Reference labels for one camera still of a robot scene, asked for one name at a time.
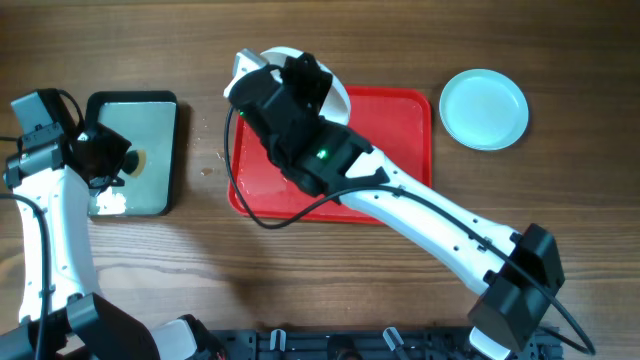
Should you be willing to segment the white plate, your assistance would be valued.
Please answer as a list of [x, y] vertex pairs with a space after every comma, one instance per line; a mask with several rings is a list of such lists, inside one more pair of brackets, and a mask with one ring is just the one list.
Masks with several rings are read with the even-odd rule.
[[[270, 64], [283, 66], [287, 57], [298, 58], [303, 52], [298, 49], [277, 46], [260, 53]], [[349, 95], [338, 77], [322, 62], [316, 61], [320, 69], [332, 75], [331, 88], [324, 100], [319, 114], [327, 120], [346, 126], [351, 115]]]

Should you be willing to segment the green yellow sponge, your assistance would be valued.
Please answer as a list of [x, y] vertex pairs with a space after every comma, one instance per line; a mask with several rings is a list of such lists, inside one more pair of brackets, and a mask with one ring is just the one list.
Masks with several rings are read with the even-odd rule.
[[125, 154], [121, 171], [126, 175], [137, 178], [143, 172], [146, 164], [146, 152], [144, 150], [131, 150]]

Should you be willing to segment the light blue plate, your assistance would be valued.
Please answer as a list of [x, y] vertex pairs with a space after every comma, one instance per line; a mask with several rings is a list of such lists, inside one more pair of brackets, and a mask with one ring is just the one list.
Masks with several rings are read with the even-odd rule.
[[470, 69], [444, 86], [439, 100], [441, 122], [460, 144], [480, 151], [514, 145], [529, 125], [522, 90], [507, 76], [489, 69]]

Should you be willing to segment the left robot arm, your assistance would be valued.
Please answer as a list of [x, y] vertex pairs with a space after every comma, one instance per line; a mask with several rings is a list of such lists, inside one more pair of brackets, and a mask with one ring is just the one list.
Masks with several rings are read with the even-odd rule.
[[11, 106], [23, 133], [5, 163], [4, 198], [16, 201], [25, 255], [19, 325], [1, 337], [4, 359], [226, 359], [223, 343], [187, 314], [153, 330], [101, 294], [88, 231], [92, 197], [136, 177], [146, 154], [97, 113], [69, 109], [65, 90], [38, 89]]

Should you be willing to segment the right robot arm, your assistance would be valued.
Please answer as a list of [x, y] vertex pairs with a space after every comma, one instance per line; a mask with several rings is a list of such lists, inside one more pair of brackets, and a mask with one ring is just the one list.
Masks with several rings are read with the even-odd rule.
[[477, 295], [473, 347], [492, 359], [527, 347], [565, 279], [550, 232], [494, 223], [412, 178], [349, 127], [344, 87], [308, 53], [240, 51], [224, 95], [303, 193], [386, 224]]

